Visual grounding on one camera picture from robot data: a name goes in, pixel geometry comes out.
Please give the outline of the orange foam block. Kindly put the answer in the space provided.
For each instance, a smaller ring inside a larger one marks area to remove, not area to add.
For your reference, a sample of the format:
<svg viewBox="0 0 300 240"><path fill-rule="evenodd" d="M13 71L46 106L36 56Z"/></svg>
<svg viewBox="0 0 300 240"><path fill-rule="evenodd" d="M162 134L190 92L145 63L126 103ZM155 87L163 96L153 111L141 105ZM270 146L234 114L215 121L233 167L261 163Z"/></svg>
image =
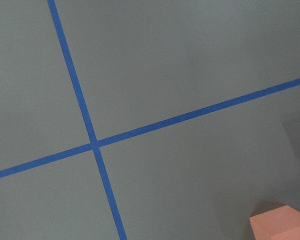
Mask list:
<svg viewBox="0 0 300 240"><path fill-rule="evenodd" d="M284 205L249 218L257 240L300 240L300 212Z"/></svg>

